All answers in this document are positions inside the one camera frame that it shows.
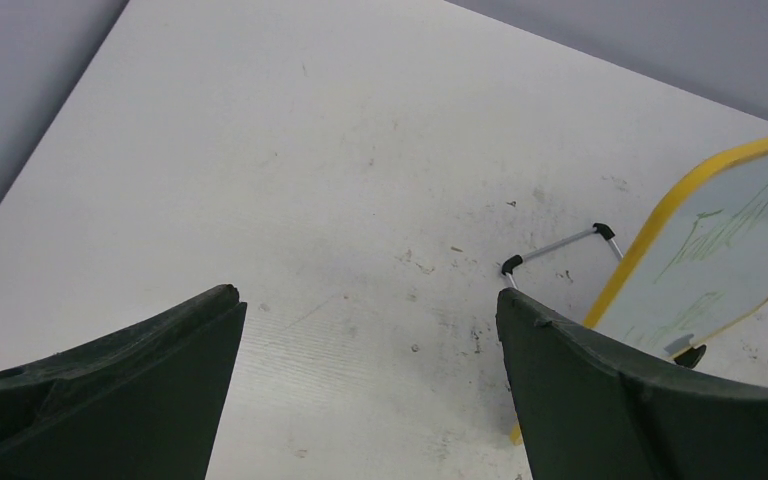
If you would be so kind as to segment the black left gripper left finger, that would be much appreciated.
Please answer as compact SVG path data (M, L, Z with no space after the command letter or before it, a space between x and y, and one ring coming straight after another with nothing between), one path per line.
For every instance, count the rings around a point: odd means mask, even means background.
M202 479L246 316L229 284L0 371L0 479Z

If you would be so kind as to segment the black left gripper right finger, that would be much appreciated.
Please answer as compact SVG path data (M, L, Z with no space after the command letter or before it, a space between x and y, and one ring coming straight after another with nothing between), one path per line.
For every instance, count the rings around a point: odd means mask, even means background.
M536 479L768 479L768 388L697 372L524 293L496 327Z

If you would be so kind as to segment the yellow framed whiteboard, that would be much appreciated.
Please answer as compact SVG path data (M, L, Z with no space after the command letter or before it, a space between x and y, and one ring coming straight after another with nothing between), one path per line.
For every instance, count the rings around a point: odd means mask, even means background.
M768 303L768 137L694 167L660 200L584 325L673 358Z

